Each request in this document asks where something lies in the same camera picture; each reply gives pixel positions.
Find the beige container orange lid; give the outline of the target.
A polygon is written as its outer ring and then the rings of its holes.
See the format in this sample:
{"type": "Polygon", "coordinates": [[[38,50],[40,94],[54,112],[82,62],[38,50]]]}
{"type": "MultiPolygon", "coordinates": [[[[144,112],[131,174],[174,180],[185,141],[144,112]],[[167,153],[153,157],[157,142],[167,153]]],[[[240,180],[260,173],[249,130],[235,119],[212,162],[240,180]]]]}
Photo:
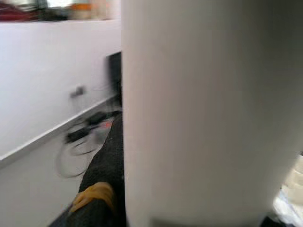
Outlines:
{"type": "Polygon", "coordinates": [[[91,4],[90,3],[74,3],[70,6],[72,20],[87,20],[91,19],[91,4]]]}

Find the dark red round object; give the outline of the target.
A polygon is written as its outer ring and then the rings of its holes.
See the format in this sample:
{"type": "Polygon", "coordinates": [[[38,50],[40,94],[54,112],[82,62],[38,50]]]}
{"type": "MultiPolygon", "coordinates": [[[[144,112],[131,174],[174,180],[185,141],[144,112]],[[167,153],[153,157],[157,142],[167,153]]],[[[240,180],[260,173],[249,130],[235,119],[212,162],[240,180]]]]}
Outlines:
{"type": "Polygon", "coordinates": [[[20,22],[36,20],[34,12],[24,12],[13,5],[0,2],[0,22],[20,22]]]}

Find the grey charger with red label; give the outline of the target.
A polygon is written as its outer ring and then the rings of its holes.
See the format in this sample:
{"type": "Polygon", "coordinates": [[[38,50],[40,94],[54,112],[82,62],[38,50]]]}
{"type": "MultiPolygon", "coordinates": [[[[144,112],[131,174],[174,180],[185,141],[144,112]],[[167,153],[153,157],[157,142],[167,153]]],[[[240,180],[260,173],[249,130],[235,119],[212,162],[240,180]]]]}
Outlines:
{"type": "Polygon", "coordinates": [[[99,127],[98,129],[102,132],[107,132],[107,131],[110,131],[111,127],[112,127],[112,123],[113,123],[113,119],[110,118],[110,119],[106,119],[104,121],[102,121],[100,124],[99,124],[99,127]]]}

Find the open black suitcase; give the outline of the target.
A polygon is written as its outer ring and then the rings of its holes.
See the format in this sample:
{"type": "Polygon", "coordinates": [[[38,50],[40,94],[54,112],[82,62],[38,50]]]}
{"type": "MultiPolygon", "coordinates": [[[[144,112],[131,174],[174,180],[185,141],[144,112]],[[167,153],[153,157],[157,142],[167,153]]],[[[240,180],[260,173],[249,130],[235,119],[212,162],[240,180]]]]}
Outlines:
{"type": "Polygon", "coordinates": [[[122,106],[122,53],[116,52],[107,56],[107,72],[111,88],[122,106]]]}

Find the dark bag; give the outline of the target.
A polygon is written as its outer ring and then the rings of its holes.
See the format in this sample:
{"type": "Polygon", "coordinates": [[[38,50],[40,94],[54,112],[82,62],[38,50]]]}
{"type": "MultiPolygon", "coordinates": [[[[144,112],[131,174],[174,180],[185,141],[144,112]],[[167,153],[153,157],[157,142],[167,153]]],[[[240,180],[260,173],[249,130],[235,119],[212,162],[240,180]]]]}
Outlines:
{"type": "Polygon", "coordinates": [[[66,21],[69,19],[69,9],[66,7],[49,7],[46,2],[37,2],[39,21],[66,21]]]}

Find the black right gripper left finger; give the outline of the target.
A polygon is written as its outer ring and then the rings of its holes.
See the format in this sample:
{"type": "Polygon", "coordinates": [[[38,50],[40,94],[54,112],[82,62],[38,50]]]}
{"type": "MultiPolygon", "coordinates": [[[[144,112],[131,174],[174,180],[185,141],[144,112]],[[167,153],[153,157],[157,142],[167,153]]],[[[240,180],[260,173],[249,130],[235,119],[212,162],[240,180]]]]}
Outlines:
{"type": "Polygon", "coordinates": [[[102,148],[95,154],[80,183],[79,192],[98,182],[109,183],[115,193],[115,213],[103,200],[93,200],[71,212],[68,227],[125,227],[123,115],[118,113],[102,148]]]}

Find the wall socket with black plugs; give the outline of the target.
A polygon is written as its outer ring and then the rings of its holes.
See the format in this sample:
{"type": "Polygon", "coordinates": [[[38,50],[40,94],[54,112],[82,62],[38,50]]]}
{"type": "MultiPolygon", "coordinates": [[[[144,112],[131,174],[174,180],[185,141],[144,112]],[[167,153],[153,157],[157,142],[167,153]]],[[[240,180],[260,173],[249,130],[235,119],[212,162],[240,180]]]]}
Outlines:
{"type": "Polygon", "coordinates": [[[78,96],[84,95],[85,92],[86,90],[84,86],[78,86],[70,93],[70,98],[76,98],[78,96]]]}

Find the black power strip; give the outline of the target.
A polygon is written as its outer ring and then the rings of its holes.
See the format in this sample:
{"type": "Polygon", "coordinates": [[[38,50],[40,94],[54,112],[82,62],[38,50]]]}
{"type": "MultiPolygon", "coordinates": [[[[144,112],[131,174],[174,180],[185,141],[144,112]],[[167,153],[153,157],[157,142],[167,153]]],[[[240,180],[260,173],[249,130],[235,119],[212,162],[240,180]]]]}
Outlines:
{"type": "Polygon", "coordinates": [[[65,137],[65,142],[66,143],[73,143],[76,142],[86,136],[89,135],[89,130],[86,128],[81,128],[79,130],[73,131],[73,132],[68,132],[66,137],[65,137]]]}

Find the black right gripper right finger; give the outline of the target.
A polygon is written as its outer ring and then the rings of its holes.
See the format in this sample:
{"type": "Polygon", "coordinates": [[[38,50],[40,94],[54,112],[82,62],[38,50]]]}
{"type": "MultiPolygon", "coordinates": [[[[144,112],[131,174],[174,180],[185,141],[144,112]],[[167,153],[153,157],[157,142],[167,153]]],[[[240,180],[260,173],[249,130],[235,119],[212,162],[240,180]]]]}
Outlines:
{"type": "Polygon", "coordinates": [[[278,227],[278,222],[275,222],[270,217],[265,217],[259,227],[278,227]]]}

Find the white plastic table leg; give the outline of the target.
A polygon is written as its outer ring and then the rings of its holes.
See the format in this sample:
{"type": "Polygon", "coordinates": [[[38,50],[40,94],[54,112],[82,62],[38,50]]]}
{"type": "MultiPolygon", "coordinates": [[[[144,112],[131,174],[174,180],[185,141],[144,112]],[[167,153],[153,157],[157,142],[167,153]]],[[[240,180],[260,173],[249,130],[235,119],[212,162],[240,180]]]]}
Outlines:
{"type": "Polygon", "coordinates": [[[259,227],[303,151],[303,0],[122,0],[128,227],[259,227]]]}

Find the yellow rubber band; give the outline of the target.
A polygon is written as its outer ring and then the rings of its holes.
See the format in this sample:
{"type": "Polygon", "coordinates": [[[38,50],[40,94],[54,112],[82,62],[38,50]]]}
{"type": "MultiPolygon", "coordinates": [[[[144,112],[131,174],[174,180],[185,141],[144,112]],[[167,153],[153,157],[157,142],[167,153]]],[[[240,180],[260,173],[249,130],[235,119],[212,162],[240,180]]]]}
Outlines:
{"type": "Polygon", "coordinates": [[[106,182],[95,183],[79,192],[71,204],[70,212],[83,208],[93,200],[103,200],[110,210],[115,213],[115,193],[112,186],[106,182]]]}

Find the black power adapter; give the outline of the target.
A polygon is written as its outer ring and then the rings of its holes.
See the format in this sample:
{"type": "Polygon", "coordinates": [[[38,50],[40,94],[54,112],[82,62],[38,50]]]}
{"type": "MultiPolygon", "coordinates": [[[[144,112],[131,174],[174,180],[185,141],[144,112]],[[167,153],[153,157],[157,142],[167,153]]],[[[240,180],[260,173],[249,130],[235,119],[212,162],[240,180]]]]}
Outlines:
{"type": "Polygon", "coordinates": [[[98,124],[100,122],[102,122],[104,119],[106,119],[107,117],[107,114],[104,113],[104,112],[96,112],[95,114],[89,116],[85,122],[88,124],[88,125],[95,125],[95,124],[98,124]]]}

